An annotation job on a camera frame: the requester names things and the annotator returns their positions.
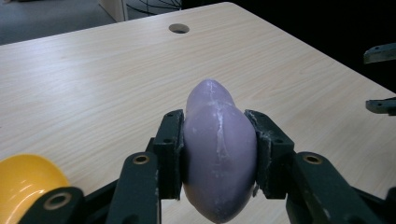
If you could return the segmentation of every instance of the purple object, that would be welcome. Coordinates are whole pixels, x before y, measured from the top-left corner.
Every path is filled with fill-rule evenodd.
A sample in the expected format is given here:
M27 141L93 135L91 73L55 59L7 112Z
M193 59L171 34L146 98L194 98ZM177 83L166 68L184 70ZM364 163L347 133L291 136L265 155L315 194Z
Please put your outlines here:
M189 95L184 122L182 181L190 203L214 223L233 219L252 195L256 134L216 80Z

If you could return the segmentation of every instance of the desk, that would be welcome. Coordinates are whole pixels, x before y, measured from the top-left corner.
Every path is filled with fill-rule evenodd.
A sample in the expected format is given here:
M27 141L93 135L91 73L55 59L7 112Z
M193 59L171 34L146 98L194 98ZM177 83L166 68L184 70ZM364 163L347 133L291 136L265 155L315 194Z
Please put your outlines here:
M207 77L350 185L381 198L396 186L396 119L365 109L394 93L230 3L4 45L0 62L0 159L40 154L85 194L117 179ZM285 201L260 193L230 223L288 222ZM182 192L163 201L163 223L209 221Z

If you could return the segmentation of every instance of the wooden table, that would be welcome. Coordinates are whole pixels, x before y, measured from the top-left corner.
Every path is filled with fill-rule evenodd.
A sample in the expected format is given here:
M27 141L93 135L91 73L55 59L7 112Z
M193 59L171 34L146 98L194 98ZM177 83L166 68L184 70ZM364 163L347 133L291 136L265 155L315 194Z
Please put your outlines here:
M117 179L207 77L350 185L381 198L396 186L396 119L365 109L394 93L230 3L4 45L0 62L0 159L42 155L85 194ZM230 223L288 222L285 201L260 193ZM163 201L163 223L209 221L182 192Z

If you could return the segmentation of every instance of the gray floor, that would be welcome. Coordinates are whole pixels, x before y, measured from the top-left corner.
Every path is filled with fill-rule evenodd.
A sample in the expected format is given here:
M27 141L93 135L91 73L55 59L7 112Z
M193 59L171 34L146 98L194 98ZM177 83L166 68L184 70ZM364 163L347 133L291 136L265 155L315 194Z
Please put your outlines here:
M179 10L179 2L127 0L129 20ZM3 2L0 3L0 45L111 23L115 21L99 6L97 0Z

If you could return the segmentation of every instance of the yellow plastic bowl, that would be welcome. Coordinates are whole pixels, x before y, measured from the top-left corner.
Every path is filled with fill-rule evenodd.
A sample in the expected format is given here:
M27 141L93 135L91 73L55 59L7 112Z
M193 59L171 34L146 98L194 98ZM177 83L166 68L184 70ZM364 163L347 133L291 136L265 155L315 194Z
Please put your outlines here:
M69 183L51 161L20 154L0 161L0 223L18 223L44 193Z

